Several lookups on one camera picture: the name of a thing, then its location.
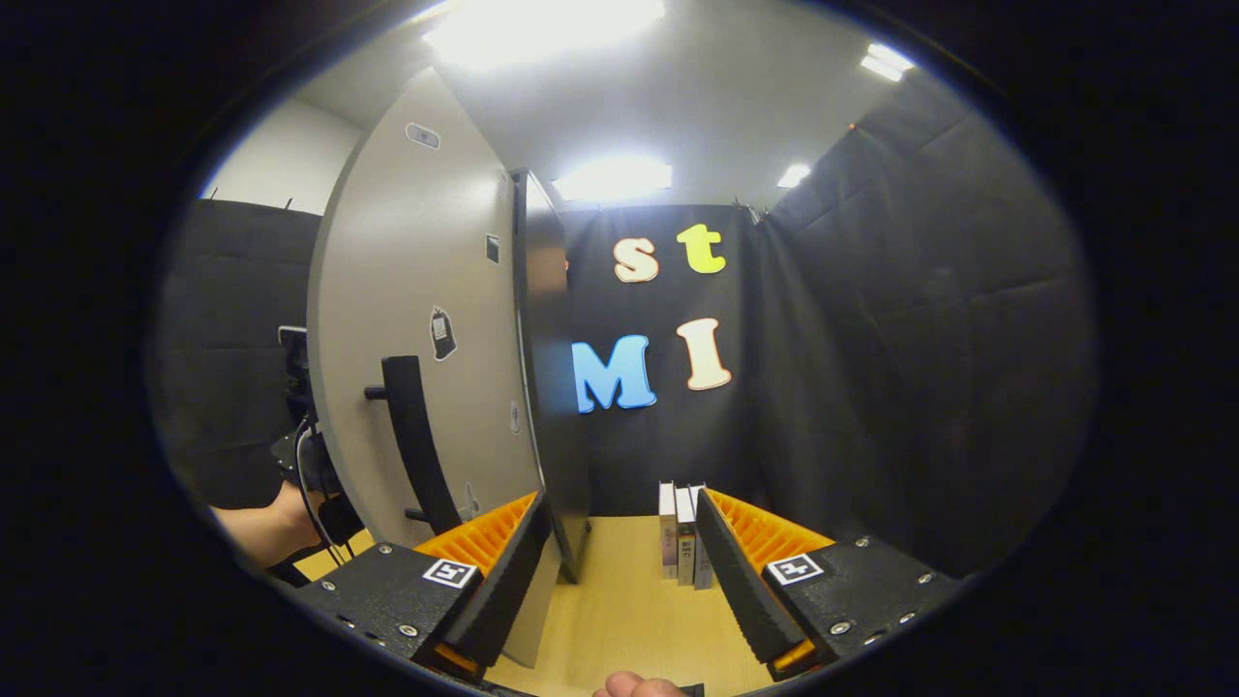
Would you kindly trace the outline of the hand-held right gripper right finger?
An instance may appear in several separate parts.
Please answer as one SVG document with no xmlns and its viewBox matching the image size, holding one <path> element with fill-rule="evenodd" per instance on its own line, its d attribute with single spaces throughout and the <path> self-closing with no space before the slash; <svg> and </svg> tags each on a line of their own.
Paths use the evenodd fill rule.
<svg viewBox="0 0 1239 697">
<path fill-rule="evenodd" d="M 871 652 L 966 583 L 872 534 L 835 541 L 710 487 L 695 503 L 716 583 L 774 682 Z"/>
</svg>

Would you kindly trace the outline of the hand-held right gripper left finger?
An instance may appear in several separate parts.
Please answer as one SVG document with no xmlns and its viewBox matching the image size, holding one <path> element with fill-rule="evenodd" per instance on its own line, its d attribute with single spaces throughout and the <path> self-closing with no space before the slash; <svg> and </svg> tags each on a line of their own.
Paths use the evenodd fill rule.
<svg viewBox="0 0 1239 697">
<path fill-rule="evenodd" d="M 496 666 L 553 535 L 545 495 L 527 494 L 404 547 L 373 543 L 292 600 L 377 652 L 465 683 Z"/>
</svg>

